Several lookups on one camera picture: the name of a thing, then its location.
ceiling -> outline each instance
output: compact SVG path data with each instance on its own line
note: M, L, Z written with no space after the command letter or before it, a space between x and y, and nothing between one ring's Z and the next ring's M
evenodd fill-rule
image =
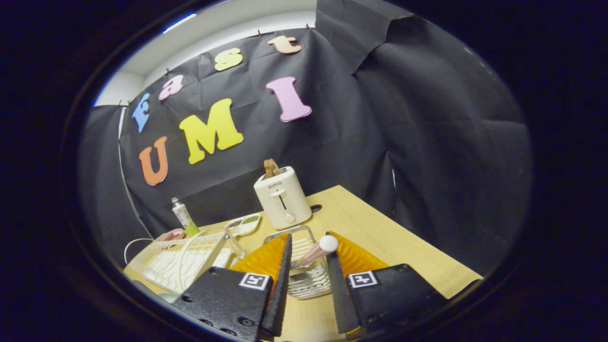
M229 0L161 34L133 55L120 69L146 77L161 63L193 43L222 30L264 16L314 11L317 0Z

white keyboard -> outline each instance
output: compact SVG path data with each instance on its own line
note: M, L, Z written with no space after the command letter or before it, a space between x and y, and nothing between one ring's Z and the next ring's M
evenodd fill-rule
M184 253L181 267L181 286L178 280L180 251L163 251L159 253L154 259L150 260L142 275L156 285L180 295L192 285L198 271L210 253L211 250L186 251ZM231 254L232 250L230 248L223 248L219 252L218 257L215 258L213 266L225 268Z

toaster knob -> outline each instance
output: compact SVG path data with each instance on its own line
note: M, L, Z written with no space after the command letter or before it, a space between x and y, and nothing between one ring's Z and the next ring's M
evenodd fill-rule
M283 218L285 219L285 222L287 222L287 223L294 223L295 222L295 215L294 214L287 213L287 214L285 214L285 216L283 216Z

black fabric curtain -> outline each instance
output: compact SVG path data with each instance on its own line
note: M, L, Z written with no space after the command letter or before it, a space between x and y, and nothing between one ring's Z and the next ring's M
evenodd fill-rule
M461 41L386 2L319 1L317 30L374 108L395 171L393 219L481 274L496 266L532 178L527 128L500 77Z
M295 37L302 50L288 55L267 43L280 35ZM232 48L243 61L217 71L214 58ZM163 85L177 75L184 75L183 88L159 100ZM313 111L282 122L265 85L288 76ZM139 132L132 115L145 94L149 118ZM205 151L202 161L190 164L179 124L191 115L208 122L211 106L222 99L232 101L232 120L244 140ZM112 168L83 178L89 183L83 192L103 190L84 201L115 257L120 251L122 258L124 245L143 231L128 201L101 200L127 200L117 143L128 191L154 237L180 227L172 197L199 226L260 211L253 184L267 158L292 166L307 195L340 184L479 273L506 253L527 207L528 135L506 86L456 38L385 2L319 0L316 29L234 41L185 62L131 102L119 142L116 114L96 111L92 116L106 116L113 128L95 130L89 123L87 134L115 149L103 163L98 156L83 161ZM167 137L168 172L151 186L139 153L161 136ZM85 144L83 155L99 148ZM150 156L157 170L154 149ZM98 181L95 190L90 183Z
M137 220L120 173L118 129L123 108L97 106L89 113L78 153L78 186L94 237L117 265L126 266L126 244L150 235ZM127 259L148 243L133 243Z

test tube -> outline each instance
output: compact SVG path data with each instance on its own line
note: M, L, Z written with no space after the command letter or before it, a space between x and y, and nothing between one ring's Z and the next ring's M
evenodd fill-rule
M333 253L338 248L338 239L335 236L325 235L296 263L296 267L305 267L322 257Z

